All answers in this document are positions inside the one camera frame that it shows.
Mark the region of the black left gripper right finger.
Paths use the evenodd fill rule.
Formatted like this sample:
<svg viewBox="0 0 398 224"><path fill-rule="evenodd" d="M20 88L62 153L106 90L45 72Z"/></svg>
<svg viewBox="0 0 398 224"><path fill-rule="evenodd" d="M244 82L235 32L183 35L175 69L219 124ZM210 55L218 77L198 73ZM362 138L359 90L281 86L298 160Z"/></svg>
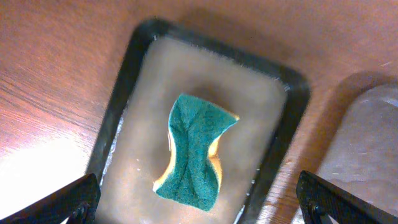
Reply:
<svg viewBox="0 0 398 224"><path fill-rule="evenodd" d="M306 170L300 173L296 195L306 224L397 223L397 217Z"/></svg>

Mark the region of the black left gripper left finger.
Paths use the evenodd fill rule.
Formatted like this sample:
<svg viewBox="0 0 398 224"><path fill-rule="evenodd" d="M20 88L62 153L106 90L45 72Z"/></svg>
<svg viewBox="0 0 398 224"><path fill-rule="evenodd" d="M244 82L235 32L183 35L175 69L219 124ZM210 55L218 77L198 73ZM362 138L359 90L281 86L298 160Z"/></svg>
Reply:
<svg viewBox="0 0 398 224"><path fill-rule="evenodd" d="M97 177L86 174L1 223L93 223L100 197Z"/></svg>

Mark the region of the green and yellow sponge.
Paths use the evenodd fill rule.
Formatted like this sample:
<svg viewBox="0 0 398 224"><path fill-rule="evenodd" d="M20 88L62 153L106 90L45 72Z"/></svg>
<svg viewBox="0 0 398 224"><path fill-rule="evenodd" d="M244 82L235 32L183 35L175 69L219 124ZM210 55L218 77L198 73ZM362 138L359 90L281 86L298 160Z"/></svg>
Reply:
<svg viewBox="0 0 398 224"><path fill-rule="evenodd" d="M169 114L170 161L152 190L162 198L210 211L223 178L218 143L238 121L239 116L212 102L181 94Z"/></svg>

